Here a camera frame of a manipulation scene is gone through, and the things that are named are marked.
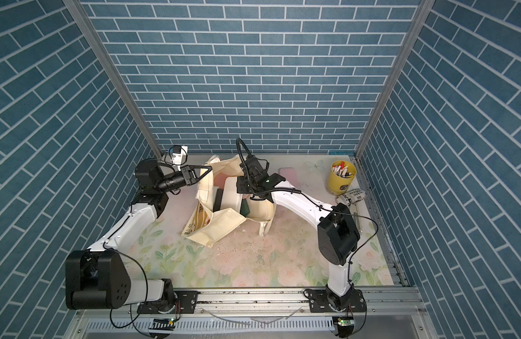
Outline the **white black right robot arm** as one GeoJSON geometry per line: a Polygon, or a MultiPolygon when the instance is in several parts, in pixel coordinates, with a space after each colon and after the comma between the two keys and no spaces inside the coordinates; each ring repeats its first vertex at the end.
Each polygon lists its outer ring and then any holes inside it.
{"type": "Polygon", "coordinates": [[[352,255],[361,235],[347,205],[331,206],[312,198],[278,173],[268,174],[268,168],[254,155],[239,159],[244,175],[238,179],[238,192],[291,210],[315,228],[318,250],[329,263],[328,303],[337,312],[350,308],[352,255]]]}

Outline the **floral cream canvas bag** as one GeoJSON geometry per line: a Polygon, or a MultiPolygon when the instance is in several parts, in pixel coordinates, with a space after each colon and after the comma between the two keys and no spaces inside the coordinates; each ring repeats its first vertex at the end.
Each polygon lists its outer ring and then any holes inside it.
{"type": "Polygon", "coordinates": [[[221,160],[212,156],[206,163],[211,171],[198,184],[194,212],[181,235],[206,247],[230,234],[243,223],[252,221],[259,225],[259,235],[264,237],[275,217],[276,205],[269,201],[253,201],[250,194],[237,190],[237,180],[244,177],[238,156],[221,160]]]}

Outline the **pink pencil case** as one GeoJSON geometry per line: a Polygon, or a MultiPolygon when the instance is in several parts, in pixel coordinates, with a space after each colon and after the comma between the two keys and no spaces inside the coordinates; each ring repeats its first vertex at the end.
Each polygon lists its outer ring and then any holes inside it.
{"type": "Polygon", "coordinates": [[[280,168],[278,174],[283,176],[293,187],[301,189],[301,182],[295,168],[280,168]]]}

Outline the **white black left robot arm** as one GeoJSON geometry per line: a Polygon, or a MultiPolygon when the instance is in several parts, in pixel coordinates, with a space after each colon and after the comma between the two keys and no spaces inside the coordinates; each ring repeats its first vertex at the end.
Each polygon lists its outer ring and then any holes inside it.
{"type": "Polygon", "coordinates": [[[129,210],[87,249],[71,252],[65,261],[65,302],[68,309],[118,309],[138,305],[144,314],[177,311],[178,296],[169,279],[133,279],[123,262],[125,253],[144,230],[161,216],[168,193],[198,184],[212,168],[184,165],[165,175],[152,158],[136,166],[139,190],[129,210]]]}

